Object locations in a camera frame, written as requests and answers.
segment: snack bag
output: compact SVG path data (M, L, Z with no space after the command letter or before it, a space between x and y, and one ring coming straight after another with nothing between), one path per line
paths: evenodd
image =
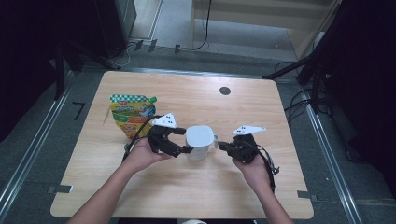
M156 97L147 98L143 95L118 95L110 97L110 110L113 118L128 138L134 138L143 123L155 115L154 103ZM139 137L149 132L146 125L140 132Z

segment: table surface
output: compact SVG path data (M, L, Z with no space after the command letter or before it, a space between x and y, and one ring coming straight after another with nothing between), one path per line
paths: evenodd
M229 95L219 92L231 90ZM276 197L292 218L311 218L307 191L276 84L272 80L106 72L93 99L62 185L71 193L57 193L50 209L56 217L71 217L120 165L130 140L106 119L111 94L156 96L157 115L172 112L177 126L210 126L220 141L232 142L232 131L246 124L267 130L254 133L257 144L273 158ZM170 139L185 145L185 136ZM264 218L259 200L226 152L212 144L199 162L184 154L151 165L136 174L120 197L113 217Z

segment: gray floor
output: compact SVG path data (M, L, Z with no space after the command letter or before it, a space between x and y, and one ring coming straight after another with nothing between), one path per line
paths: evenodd
M141 50L130 49L130 62L122 67L123 71L136 69L162 69L163 72L174 70L176 73L217 73L229 77L260 78L261 75L271 74L274 69L280 69L285 61L295 61L292 47L287 34L281 29L262 27L257 36L266 33L267 38L258 42L249 41L248 44L239 40L245 36L255 34L252 27L246 27L249 35L242 34L244 26L240 24L209 23L207 49L199 52L182 51L174 54L174 45L188 45L186 34L190 25L190 18L186 15L175 16L175 4L179 8L188 8L190 1L164 0L153 38L158 39L154 51L149 52L149 47L143 46ZM203 31L202 21L196 21L196 31ZM214 38L223 31L231 32L238 29L238 34L232 39L225 40ZM64 170L73 152L79 132L86 118L96 88L100 83L102 74L106 71L100 64L89 58L84 59L84 68L79 73L74 73L74 80L70 91L65 98L64 105L55 120L50 132L40 148L28 176L7 212L4 223L65 223L67 218L53 217L50 206L54 195L48 194L51 185L59 184ZM128 62L126 53L112 59L117 63ZM296 71L290 72L286 77L276 80L279 94L284 107L290 104L291 98L301 89L295 82ZM22 118L12 134L2 143L0 148L0 187L4 187L12 177L30 142L35 136L40 123L53 104L55 88L49 88L34 107ZM73 102L86 103L84 110L77 120L74 120L79 107ZM326 135L332 146L332 153L342 170L347 185L358 206L363 223L395 223L396 205L385 185L382 175L369 164L356 164L347 159L346 148L334 127L331 117L318 115ZM305 112L295 118L290 131L303 169L304 178L311 194L318 196L319 202L312 202L314 217L308 220L295 220L296 223L348 223L347 215L342 205L334 179L325 161L320 148L317 135L312 127L311 120Z

